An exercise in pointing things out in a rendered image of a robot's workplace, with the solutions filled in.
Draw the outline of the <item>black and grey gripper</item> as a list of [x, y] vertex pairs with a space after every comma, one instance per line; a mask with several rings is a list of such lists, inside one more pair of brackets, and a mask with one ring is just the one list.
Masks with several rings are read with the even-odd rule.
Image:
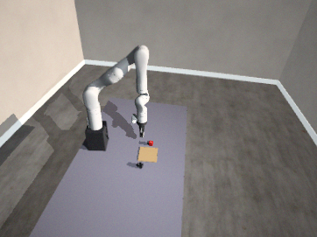
[[[144, 126], [147, 124], [147, 121], [144, 123], [140, 123], [137, 121], [137, 125], [139, 126], [140, 137], [144, 136]], [[142, 131], [141, 131], [142, 130]]]

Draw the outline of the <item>tan flat mat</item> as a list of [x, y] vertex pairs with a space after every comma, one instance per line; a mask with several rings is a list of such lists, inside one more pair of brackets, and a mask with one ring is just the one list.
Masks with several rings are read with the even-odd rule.
[[138, 161], [157, 162], [158, 148], [140, 147]]

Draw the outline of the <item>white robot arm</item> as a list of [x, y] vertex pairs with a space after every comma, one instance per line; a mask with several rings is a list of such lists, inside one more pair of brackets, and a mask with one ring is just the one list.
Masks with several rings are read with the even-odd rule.
[[137, 114], [132, 114], [131, 123], [135, 123], [136, 121], [144, 123], [147, 121], [147, 108], [145, 104], [149, 101], [146, 76], [148, 59], [148, 48], [144, 45], [139, 45], [132, 52], [130, 52], [124, 59], [120, 60], [114, 66], [112, 66], [100, 78], [86, 86], [83, 92], [83, 101], [87, 110], [87, 121], [88, 127], [90, 129], [98, 130], [102, 128], [100, 107], [99, 104], [97, 104], [97, 92], [100, 92], [106, 86], [118, 82], [120, 79], [122, 79], [122, 77], [125, 74], [127, 74], [127, 72], [130, 71], [130, 69], [134, 65], [136, 66], [137, 72], [137, 93], [140, 95], [135, 99]]

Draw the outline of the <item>black die with white pips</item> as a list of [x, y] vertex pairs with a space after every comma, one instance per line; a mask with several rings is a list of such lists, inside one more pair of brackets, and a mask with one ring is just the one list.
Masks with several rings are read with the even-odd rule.
[[142, 169], [144, 166], [144, 164], [142, 164], [141, 162], [137, 165], [138, 168]]

